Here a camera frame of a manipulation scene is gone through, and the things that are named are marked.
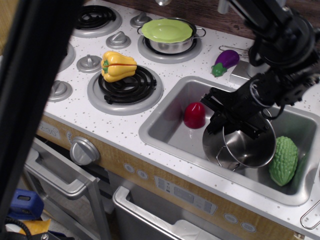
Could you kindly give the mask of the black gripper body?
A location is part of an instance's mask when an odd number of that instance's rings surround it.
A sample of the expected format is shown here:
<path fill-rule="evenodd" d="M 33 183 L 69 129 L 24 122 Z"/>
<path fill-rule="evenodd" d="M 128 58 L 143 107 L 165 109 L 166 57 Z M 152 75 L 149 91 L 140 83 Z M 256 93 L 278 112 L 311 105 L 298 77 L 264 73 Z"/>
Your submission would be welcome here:
<path fill-rule="evenodd" d="M 258 134 L 265 131 L 263 119 L 272 121 L 282 113 L 279 111 L 274 116 L 267 113 L 267 109 L 276 102 L 280 90 L 279 78 L 274 72 L 258 73 L 233 92 L 212 87 L 200 101 L 214 113 L 225 113 L 229 123 L 222 130 L 226 135 L 242 131 L 252 139 L 257 139 Z"/>

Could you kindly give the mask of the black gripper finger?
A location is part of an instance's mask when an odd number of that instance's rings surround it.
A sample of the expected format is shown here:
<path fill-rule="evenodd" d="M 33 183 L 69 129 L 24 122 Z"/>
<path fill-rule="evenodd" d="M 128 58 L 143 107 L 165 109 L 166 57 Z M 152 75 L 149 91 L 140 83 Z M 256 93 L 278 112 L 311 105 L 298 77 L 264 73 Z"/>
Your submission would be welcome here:
<path fill-rule="evenodd" d="M 217 134 L 228 123 L 229 120 L 224 112 L 215 111 L 212 117 L 210 118 L 210 123 L 208 124 L 206 130 L 208 134 Z"/>

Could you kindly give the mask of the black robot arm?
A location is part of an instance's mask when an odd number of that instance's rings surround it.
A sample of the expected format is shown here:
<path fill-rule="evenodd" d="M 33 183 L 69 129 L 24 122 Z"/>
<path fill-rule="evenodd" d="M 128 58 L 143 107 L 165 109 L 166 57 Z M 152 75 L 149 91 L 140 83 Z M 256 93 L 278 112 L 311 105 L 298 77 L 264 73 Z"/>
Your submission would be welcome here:
<path fill-rule="evenodd" d="M 215 87 L 202 98 L 213 110 L 209 134 L 242 131 L 252 139 L 268 130 L 265 109 L 281 110 L 302 100 L 303 94 L 320 81 L 320 30 L 296 10 L 275 0 L 221 0 L 221 14 L 233 8 L 255 34 L 249 49 L 252 66 L 268 65 L 233 92 Z"/>

